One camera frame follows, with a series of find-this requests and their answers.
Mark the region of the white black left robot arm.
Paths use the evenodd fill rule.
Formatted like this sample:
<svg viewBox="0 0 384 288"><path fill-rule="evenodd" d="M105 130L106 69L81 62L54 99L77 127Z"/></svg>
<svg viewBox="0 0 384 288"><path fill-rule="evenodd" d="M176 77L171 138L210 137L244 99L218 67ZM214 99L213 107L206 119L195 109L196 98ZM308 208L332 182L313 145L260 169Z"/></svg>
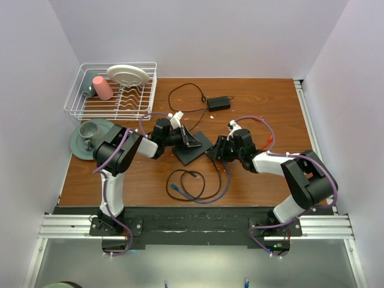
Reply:
<svg viewBox="0 0 384 288"><path fill-rule="evenodd" d="M158 159L168 146L189 150L202 147L202 143L178 120L160 118L148 136L116 124L94 149L93 158L97 163L94 173L101 175L102 184L97 219L110 235L128 230L123 220L122 189L134 156L140 153Z"/></svg>

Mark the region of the aluminium rail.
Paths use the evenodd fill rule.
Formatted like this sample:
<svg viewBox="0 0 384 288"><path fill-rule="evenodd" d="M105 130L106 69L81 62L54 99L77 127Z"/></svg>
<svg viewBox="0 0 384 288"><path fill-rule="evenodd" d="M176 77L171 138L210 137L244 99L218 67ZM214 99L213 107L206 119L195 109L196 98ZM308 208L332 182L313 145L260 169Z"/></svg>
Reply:
<svg viewBox="0 0 384 288"><path fill-rule="evenodd" d="M307 215L300 218L299 236L291 239L354 239L349 217L346 215ZM91 238L88 215L46 215L40 226L39 238Z"/></svg>
<svg viewBox="0 0 384 288"><path fill-rule="evenodd" d="M316 137L316 134L315 134L315 131L314 131L314 127L313 127L313 123L312 123L312 120L311 120L310 112L309 112L309 109L308 109L308 106L307 106L306 97L305 97L304 90L303 90L303 87L302 87L302 81L301 80L293 80L293 84L295 86L296 93L297 93L297 96L298 96L298 100L299 100L299 103L300 103L300 106L301 106L302 114L303 114L303 117L304 117L304 121L305 121L305 125L306 125L306 128L307 128L307 132L308 132L308 136L310 138L312 150L322 160L321 151L320 151L320 148L319 148L319 144L318 144L317 137Z"/></svg>

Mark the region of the grey metal mug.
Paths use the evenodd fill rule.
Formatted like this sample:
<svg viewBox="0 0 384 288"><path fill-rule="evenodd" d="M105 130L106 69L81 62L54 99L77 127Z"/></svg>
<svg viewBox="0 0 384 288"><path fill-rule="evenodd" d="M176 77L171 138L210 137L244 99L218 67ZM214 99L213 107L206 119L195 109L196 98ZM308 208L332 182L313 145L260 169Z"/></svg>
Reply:
<svg viewBox="0 0 384 288"><path fill-rule="evenodd" d="M94 122L85 122L80 126L79 136L84 142L86 151L93 150L103 138L103 131Z"/></svg>

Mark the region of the aluminium front rail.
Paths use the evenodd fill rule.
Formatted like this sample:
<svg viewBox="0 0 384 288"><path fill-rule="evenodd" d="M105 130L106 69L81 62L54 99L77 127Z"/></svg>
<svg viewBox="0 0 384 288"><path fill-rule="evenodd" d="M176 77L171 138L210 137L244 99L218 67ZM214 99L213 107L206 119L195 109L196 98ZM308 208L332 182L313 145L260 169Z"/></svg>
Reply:
<svg viewBox="0 0 384 288"><path fill-rule="evenodd" d="M354 239L349 217L346 215L307 215L300 218L299 236L291 239ZM88 215L46 215L40 226L39 238L91 238Z"/></svg>

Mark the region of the pink plastic cup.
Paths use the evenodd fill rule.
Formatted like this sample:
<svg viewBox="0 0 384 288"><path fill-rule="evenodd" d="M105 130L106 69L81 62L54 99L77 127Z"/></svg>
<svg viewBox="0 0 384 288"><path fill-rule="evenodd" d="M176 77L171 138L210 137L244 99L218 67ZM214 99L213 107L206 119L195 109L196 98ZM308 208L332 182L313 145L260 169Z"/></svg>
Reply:
<svg viewBox="0 0 384 288"><path fill-rule="evenodd" d="M103 100L109 100L113 97L113 90L103 76L96 76L92 80L95 92Z"/></svg>

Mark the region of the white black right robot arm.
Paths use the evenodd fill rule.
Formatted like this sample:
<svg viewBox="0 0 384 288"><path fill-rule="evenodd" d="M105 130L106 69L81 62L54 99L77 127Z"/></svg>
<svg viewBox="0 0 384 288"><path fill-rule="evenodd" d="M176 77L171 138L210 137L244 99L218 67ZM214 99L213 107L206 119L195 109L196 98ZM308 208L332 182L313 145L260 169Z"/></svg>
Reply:
<svg viewBox="0 0 384 288"><path fill-rule="evenodd" d="M337 182L314 151L278 154L258 149L247 129L218 136L207 156L225 163L237 160L251 173L268 173L285 178L290 195L268 213L265 224L250 227L252 236L260 235L257 230L282 235L297 218L338 192Z"/></svg>

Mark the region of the white ceramic plate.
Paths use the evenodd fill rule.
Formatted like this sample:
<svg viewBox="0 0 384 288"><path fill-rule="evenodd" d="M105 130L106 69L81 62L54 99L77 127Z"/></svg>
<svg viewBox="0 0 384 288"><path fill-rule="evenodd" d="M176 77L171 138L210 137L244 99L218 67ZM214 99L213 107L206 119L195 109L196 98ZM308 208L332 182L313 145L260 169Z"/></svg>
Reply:
<svg viewBox="0 0 384 288"><path fill-rule="evenodd" d="M107 77L126 86L142 86L149 82L149 75L142 69L132 65L113 65L106 71Z"/></svg>

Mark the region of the black power adapter brick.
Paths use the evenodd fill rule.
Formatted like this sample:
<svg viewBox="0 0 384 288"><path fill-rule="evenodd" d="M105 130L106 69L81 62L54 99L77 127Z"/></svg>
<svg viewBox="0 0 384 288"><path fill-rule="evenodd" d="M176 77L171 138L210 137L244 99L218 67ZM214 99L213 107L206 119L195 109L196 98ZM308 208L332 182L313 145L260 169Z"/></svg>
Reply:
<svg viewBox="0 0 384 288"><path fill-rule="evenodd" d="M228 96L214 97L207 99L209 112L216 112L230 109L230 99Z"/></svg>

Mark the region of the aluminium right side rail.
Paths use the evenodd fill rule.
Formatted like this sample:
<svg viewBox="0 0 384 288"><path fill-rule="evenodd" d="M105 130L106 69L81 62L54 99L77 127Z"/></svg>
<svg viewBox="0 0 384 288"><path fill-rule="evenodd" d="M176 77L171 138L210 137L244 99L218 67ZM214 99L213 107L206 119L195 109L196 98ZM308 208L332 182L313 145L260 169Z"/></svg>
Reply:
<svg viewBox="0 0 384 288"><path fill-rule="evenodd" d="M304 90L303 90L303 87L302 87L302 81L301 80L293 80L293 84L295 86L296 93L297 93L297 96L298 96L298 100L299 100L299 103L300 103L300 106L301 106L302 114L303 114L303 117L304 117L304 121L305 121L305 125L306 125L306 128L307 128L307 132L308 132L308 136L310 138L312 150L322 160L321 151L320 151L320 148L319 148L319 144L318 144L317 137L316 137L316 134L315 134L315 131L314 131L314 127L313 127L313 123L312 123L312 120L311 120L310 112L309 112L309 109L308 109L308 106L307 106L306 97L305 97Z"/></svg>

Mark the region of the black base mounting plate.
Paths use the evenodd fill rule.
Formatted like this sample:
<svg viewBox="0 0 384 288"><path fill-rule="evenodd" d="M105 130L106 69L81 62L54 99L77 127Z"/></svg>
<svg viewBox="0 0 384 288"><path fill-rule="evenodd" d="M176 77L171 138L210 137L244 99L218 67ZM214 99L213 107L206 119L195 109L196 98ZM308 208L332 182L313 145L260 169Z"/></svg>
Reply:
<svg viewBox="0 0 384 288"><path fill-rule="evenodd" d="M56 207L54 216L63 216L74 228L74 219L84 217L87 235L102 237L105 253L122 252L129 240L131 250L148 245L242 245L258 248L255 240L271 252L290 249L289 241L304 236L304 217L279 226L272 209L264 207L130 207L118 221L96 207Z"/></svg>

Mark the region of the green plate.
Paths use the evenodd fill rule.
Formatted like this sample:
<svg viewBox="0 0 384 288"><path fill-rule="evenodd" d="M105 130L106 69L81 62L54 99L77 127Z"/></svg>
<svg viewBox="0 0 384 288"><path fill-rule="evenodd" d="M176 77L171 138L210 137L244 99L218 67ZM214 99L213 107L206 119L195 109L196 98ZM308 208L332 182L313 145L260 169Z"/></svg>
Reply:
<svg viewBox="0 0 384 288"><path fill-rule="evenodd" d="M103 131L103 137L113 127L113 123L111 121L106 120L106 119L92 119L92 120L89 120L89 121L86 121L86 122L94 122L94 123L98 124L99 127ZM83 140L79 136L80 126L81 126L81 124L73 131L73 133L71 135L71 139L70 139L71 151L72 151L74 156L76 156L77 158L79 158L81 160L93 160L94 159L93 158L93 151L94 151L94 149L91 150L91 151L86 151L85 150L84 142L83 142Z"/></svg>

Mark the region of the black network switch box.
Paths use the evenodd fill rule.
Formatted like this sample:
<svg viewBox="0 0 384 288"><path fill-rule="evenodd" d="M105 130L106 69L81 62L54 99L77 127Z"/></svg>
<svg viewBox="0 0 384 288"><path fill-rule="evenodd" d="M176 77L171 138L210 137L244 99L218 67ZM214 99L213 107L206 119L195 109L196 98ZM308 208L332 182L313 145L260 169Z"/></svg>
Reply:
<svg viewBox="0 0 384 288"><path fill-rule="evenodd" d="M203 132L199 131L195 133L194 137L202 144L201 146L192 148L174 147L172 149L172 152L177 156L177 158L184 166L187 166L213 147L212 142L205 136Z"/></svg>

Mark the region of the dark green mug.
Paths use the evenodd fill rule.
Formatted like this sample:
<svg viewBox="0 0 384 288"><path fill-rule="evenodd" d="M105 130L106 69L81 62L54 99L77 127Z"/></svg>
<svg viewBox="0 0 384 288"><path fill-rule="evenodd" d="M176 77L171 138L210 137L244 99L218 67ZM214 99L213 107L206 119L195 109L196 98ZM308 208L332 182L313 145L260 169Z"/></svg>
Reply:
<svg viewBox="0 0 384 288"><path fill-rule="evenodd" d="M80 92L86 97L94 97L96 91L93 84L93 79L98 76L95 71L87 71L83 77L82 84L80 86Z"/></svg>

